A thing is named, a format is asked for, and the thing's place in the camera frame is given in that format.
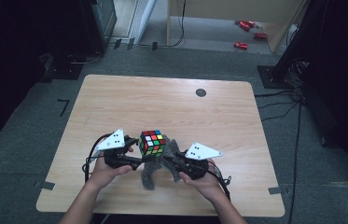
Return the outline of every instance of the stand base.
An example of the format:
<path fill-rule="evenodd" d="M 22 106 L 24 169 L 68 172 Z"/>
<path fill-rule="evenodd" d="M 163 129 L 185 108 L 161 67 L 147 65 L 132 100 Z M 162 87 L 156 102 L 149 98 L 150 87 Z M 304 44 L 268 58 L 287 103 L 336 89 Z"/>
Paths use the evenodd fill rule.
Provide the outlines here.
<path fill-rule="evenodd" d="M 284 80 L 276 80 L 272 78 L 273 66 L 258 65 L 258 74 L 265 89 L 293 89 Z"/>
<path fill-rule="evenodd" d="M 52 79 L 78 80 L 82 69 L 83 64 L 81 63 L 68 63 L 64 68 L 58 68 L 53 61 L 40 82 L 50 83 Z"/>

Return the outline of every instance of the red object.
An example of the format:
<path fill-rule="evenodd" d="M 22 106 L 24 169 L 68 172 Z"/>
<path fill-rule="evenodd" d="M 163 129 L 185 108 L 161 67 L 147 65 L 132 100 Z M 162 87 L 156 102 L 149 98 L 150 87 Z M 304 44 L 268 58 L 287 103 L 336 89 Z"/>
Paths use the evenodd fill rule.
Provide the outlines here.
<path fill-rule="evenodd" d="M 238 25 L 241 28 L 243 28 L 245 31 L 249 31 L 250 30 L 250 26 L 245 21 L 240 21 L 240 23 Z"/>
<path fill-rule="evenodd" d="M 236 49 L 247 49 L 247 44 L 242 43 L 242 42 L 235 42 L 234 47 Z"/>
<path fill-rule="evenodd" d="M 254 33 L 253 38 L 255 39 L 267 39 L 267 35 L 263 33 Z"/>
<path fill-rule="evenodd" d="M 253 21 L 246 21 L 246 24 L 248 24 L 250 27 L 255 27 L 255 23 Z"/>

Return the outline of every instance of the cube face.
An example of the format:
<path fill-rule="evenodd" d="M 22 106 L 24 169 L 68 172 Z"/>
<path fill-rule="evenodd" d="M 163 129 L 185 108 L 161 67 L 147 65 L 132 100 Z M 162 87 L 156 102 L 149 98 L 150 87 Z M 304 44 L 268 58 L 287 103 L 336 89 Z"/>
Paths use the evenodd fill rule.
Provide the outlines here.
<path fill-rule="evenodd" d="M 160 157 L 165 149 L 165 139 L 160 130 L 143 131 L 139 137 L 142 157 Z"/>

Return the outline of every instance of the person's left hand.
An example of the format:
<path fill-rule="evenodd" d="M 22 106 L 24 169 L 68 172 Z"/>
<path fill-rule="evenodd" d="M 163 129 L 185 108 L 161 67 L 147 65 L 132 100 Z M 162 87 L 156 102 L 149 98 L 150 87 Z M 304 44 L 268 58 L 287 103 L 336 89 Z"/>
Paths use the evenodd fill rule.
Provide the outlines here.
<path fill-rule="evenodd" d="M 97 159 L 94 170 L 90 179 L 87 181 L 88 185 L 91 185 L 96 190 L 101 190 L 106 187 L 112 180 L 118 175 L 125 175 L 132 170 L 130 165 L 121 166 L 117 169 L 113 169 L 104 163 L 104 153 L 100 153 L 100 158 Z"/>

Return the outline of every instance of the human arm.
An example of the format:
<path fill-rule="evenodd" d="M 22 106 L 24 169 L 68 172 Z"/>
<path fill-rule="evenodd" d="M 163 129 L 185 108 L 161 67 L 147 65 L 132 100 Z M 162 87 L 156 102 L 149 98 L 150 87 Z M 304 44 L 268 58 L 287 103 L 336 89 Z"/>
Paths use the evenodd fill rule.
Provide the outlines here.
<path fill-rule="evenodd" d="M 211 172 L 215 172 L 213 166 L 210 166 L 209 170 Z M 201 179 L 192 180 L 183 172 L 179 173 L 179 175 L 186 184 L 193 186 L 206 200 L 212 204 L 222 224 L 246 223 L 245 219 L 231 203 L 214 176 L 207 173 Z"/>
<path fill-rule="evenodd" d="M 112 182 L 116 176 L 127 174 L 130 170 L 132 170 L 130 165 L 113 169 L 104 163 L 104 158 L 98 159 L 90 179 L 78 193 L 60 223 L 90 223 L 92 210 L 100 190 Z"/>

